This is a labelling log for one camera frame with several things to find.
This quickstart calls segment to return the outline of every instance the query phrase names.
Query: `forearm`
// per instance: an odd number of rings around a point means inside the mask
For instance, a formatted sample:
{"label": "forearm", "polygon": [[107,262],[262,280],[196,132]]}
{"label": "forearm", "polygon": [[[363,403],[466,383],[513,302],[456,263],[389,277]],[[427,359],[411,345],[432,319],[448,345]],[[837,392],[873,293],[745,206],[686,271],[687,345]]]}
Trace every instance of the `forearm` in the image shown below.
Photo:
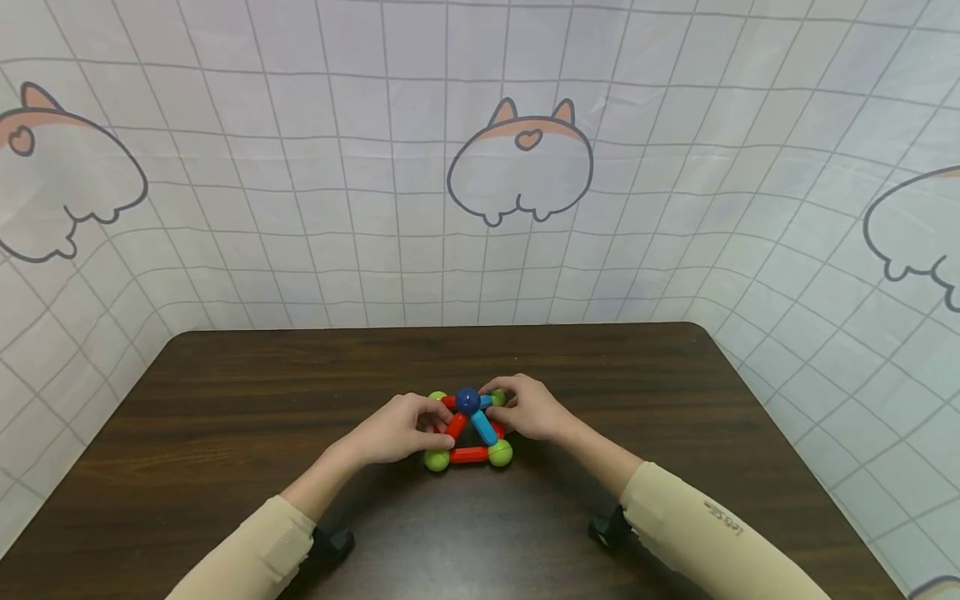
{"label": "forearm", "polygon": [[340,443],[268,500],[183,578],[168,600],[273,600],[313,545],[317,520],[360,467]]}
{"label": "forearm", "polygon": [[344,440],[336,442],[317,462],[297,478],[280,497],[316,522],[326,512],[333,498],[363,465],[356,461]]}
{"label": "forearm", "polygon": [[827,598],[773,544],[680,478],[583,423],[557,440],[620,499],[648,550],[718,600]]}
{"label": "forearm", "polygon": [[555,440],[590,472],[613,497],[619,498],[643,460],[576,419]]}

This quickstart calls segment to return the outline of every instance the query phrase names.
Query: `wooden table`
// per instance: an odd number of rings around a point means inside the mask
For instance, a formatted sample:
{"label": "wooden table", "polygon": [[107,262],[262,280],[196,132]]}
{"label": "wooden table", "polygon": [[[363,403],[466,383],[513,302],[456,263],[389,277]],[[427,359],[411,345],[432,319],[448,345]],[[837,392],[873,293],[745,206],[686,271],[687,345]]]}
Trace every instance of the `wooden table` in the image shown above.
{"label": "wooden table", "polygon": [[[0,561],[0,597],[162,598],[393,394],[518,371],[723,502],[832,598],[901,597],[692,324],[181,335]],[[348,525],[356,548],[283,597],[682,596],[638,543],[611,555],[587,537],[590,515],[614,498],[557,448],[512,437],[503,471],[433,475],[414,457],[362,472],[322,523]]]}

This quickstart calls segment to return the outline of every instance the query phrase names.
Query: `beige sleeve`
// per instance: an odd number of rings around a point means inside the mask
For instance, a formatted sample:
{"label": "beige sleeve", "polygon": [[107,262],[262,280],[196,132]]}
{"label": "beige sleeve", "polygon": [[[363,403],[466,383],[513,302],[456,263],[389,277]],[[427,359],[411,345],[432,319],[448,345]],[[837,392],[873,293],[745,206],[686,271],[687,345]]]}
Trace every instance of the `beige sleeve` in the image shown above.
{"label": "beige sleeve", "polygon": [[280,496],[270,498],[194,566],[167,600],[274,600],[313,545],[314,526]]}
{"label": "beige sleeve", "polygon": [[640,465],[620,505],[647,549],[717,600],[828,600],[761,534],[654,463]]}

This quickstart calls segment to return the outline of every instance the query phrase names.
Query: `toy pyramid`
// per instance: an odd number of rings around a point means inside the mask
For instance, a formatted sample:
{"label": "toy pyramid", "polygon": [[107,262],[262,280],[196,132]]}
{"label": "toy pyramid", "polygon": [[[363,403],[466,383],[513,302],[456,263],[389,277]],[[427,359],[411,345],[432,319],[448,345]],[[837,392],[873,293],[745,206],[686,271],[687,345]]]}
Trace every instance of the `toy pyramid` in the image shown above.
{"label": "toy pyramid", "polygon": [[503,439],[503,425],[487,419],[487,415],[483,412],[490,406],[503,406],[506,403],[503,390],[494,390],[490,395],[480,396],[476,390],[464,388],[456,396],[434,392],[430,397],[439,400],[454,413],[444,433],[451,436],[455,444],[469,422],[485,445],[452,450],[427,450],[423,454],[423,463],[427,468],[440,472],[450,463],[462,465],[483,463],[488,460],[495,467],[506,467],[510,464],[514,458],[514,449]]}

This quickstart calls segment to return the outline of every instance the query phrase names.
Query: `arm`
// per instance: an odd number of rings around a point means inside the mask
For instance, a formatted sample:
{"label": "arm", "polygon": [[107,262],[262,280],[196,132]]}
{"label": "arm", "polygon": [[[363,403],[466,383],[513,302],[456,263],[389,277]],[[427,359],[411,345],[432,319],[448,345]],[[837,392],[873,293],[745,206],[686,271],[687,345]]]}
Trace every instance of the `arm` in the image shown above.
{"label": "arm", "polygon": [[718,502],[574,417],[542,383],[497,377],[481,389],[516,394],[487,414],[567,450],[614,496],[643,544],[719,600],[827,599],[806,573]]}
{"label": "arm", "polygon": [[418,450],[449,449],[452,415],[423,396],[395,396],[329,447],[280,495],[267,500],[204,557],[167,600],[273,600],[297,574],[313,544],[316,522],[360,468],[392,463]]}

